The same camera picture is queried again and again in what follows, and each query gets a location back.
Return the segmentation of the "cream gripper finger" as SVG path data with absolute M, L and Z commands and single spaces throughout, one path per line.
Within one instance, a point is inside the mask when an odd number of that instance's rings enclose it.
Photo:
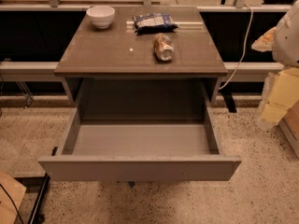
M 266 52 L 272 50 L 274 34 L 276 27 L 269 29 L 263 35 L 261 35 L 257 40 L 253 42 L 251 48 L 256 51 Z
M 263 130 L 272 129 L 298 101 L 298 68 L 287 67 L 277 74 L 269 73 L 264 81 L 256 124 Z

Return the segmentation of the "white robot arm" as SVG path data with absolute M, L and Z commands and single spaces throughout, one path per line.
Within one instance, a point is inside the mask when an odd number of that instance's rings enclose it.
M 268 130 L 277 126 L 299 100 L 299 1 L 251 48 L 260 52 L 271 51 L 273 60 L 283 65 L 276 75 L 268 75 L 263 86 L 256 123 Z

